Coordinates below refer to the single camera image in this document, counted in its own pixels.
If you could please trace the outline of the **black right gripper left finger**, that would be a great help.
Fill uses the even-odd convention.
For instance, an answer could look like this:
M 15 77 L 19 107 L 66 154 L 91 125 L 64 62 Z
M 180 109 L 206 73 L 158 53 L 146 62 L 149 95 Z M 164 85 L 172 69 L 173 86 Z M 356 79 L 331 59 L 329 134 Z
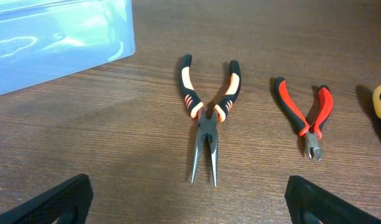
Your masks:
M 84 224 L 93 200 L 86 174 L 78 174 L 29 201 L 0 214 L 0 224 Z

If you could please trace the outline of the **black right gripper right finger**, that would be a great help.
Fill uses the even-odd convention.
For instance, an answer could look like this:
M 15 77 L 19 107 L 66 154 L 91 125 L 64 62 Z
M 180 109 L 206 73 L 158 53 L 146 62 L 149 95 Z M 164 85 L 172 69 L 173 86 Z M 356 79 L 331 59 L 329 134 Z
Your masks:
M 289 177 L 285 200 L 295 224 L 381 224 L 381 219 L 351 205 L 299 175 Z

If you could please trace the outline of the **red black cutting pliers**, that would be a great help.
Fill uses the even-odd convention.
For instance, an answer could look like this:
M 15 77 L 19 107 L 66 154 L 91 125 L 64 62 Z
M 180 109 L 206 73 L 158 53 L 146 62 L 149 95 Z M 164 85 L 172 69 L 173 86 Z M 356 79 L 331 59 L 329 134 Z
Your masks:
M 313 123 L 307 122 L 302 112 L 290 97 L 286 81 L 283 77 L 277 77 L 274 84 L 275 96 L 287 118 L 291 121 L 295 131 L 305 140 L 305 151 L 311 160 L 320 161 L 323 150 L 319 140 L 323 137 L 323 126 L 328 120 L 334 106 L 331 90 L 327 85 L 321 85 L 317 89 L 319 99 L 319 111 Z

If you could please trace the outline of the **orange black needle-nose pliers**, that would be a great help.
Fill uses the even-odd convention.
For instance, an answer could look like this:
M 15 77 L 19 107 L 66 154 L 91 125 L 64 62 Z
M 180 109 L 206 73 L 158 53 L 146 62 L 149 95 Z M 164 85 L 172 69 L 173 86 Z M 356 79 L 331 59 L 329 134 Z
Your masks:
M 218 130 L 217 125 L 226 120 L 230 110 L 236 102 L 240 90 L 242 75 L 239 62 L 231 60 L 229 62 L 230 84 L 223 95 L 221 101 L 213 108 L 210 118 L 206 115 L 204 104 L 197 95 L 190 78 L 192 55 L 186 54 L 181 59 L 179 69 L 179 84 L 183 94 L 183 99 L 191 118 L 198 120 L 198 129 L 195 140 L 195 154 L 193 159 L 193 168 L 191 172 L 191 183 L 195 182 L 198 164 L 201 157 L 205 140 L 208 141 L 211 154 L 211 173 L 213 185 L 218 185 Z

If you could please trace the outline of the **clear plastic container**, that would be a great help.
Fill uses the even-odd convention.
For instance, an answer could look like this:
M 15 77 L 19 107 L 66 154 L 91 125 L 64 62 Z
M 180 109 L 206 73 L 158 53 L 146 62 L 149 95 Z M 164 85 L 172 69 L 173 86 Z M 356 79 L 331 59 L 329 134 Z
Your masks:
M 131 0 L 0 1 L 0 95 L 134 53 Z

